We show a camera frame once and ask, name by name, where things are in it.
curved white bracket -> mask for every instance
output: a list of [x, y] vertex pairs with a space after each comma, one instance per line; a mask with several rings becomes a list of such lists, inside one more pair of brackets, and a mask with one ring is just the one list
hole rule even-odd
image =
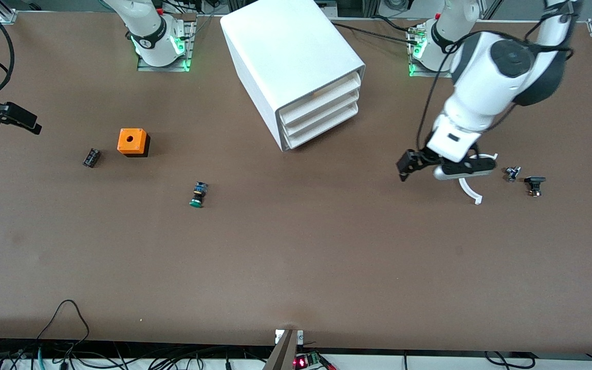
[[[497, 159], [497, 153], [495, 153], [495, 155], [481, 153], [481, 154], [479, 154], [479, 157], [491, 158], [494, 160], [494, 159]], [[478, 194], [477, 192], [475, 192], [474, 190], [472, 190], [472, 188], [469, 185], [467, 185], [467, 181], [465, 180], [465, 178], [459, 178], [458, 182], [460, 182], [460, 187], [465, 192], [465, 194], [474, 198], [474, 204], [476, 204], [477, 206], [479, 204], [481, 204], [481, 200], [483, 200], [484, 197], [482, 195]]]

black electrical component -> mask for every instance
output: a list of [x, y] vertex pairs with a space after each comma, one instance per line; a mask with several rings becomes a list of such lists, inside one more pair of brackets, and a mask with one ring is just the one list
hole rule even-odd
[[101, 155], [101, 150], [91, 148], [90, 153], [87, 155], [86, 159], [84, 159], [84, 166], [92, 169], [96, 165]]
[[317, 352], [310, 352], [309, 354], [298, 355], [294, 358], [294, 370], [301, 370], [302, 368], [310, 367], [315, 363], [319, 363], [320, 358]]
[[529, 176], [528, 178], [524, 179], [524, 182], [529, 184], [531, 190], [529, 190], [529, 195], [532, 197], [540, 197], [541, 196], [541, 182], [545, 182], [545, 178], [542, 176]]

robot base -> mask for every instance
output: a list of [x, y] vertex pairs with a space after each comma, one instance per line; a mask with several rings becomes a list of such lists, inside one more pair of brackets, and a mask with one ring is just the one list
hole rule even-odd
[[[423, 24], [416, 26], [416, 28], [421, 27], [423, 27]], [[416, 42], [421, 43], [420, 35], [411, 35], [410, 33], [406, 33], [406, 39], [415, 40]], [[435, 73], [437, 73], [437, 71], [426, 68], [420, 61], [418, 61], [417, 58], [413, 57], [417, 47], [419, 47], [419, 45], [408, 44], [408, 75], [410, 77], [435, 77]], [[440, 77], [451, 77], [451, 73], [442, 72], [440, 73]]]
[[136, 70], [141, 72], [189, 72], [191, 70], [191, 58], [193, 57], [193, 44], [195, 42], [193, 36], [195, 35], [196, 26], [197, 19], [192, 22], [184, 21], [184, 31], [182, 35], [186, 36], [187, 39], [183, 42], [175, 40], [175, 47], [183, 48], [184, 53], [178, 56], [173, 63], [161, 67], [151, 66], [148, 65], [138, 53], [136, 53], [138, 56]]

mounting plate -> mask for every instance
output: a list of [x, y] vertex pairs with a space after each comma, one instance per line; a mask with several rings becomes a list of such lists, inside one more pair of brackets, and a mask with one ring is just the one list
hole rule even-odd
[[179, 56], [175, 61], [167, 66], [151, 66], [148, 65], [141, 56], [138, 57], [138, 65], [136, 70], [141, 72], [189, 72], [191, 70], [191, 58], [193, 58], [193, 44], [195, 43], [195, 32], [197, 28], [197, 19], [192, 22], [183, 21], [184, 31], [178, 33], [178, 37], [186, 36], [187, 40], [177, 42], [178, 46], [184, 48], [184, 54]]
[[[284, 329], [275, 330], [275, 344], [276, 345], [280, 341], [280, 338], [282, 337], [282, 334], [284, 334], [284, 332], [285, 332]], [[298, 341], [296, 342], [296, 344], [298, 344], [299, 346], [303, 346], [303, 331], [297, 330], [296, 335], [298, 335]]]

black base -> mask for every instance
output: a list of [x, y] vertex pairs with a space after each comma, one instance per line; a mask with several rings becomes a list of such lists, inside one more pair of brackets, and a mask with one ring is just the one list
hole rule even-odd
[[143, 154], [125, 154], [125, 157], [129, 158], [145, 158], [150, 154], [150, 135], [145, 137], [145, 147], [143, 148]]

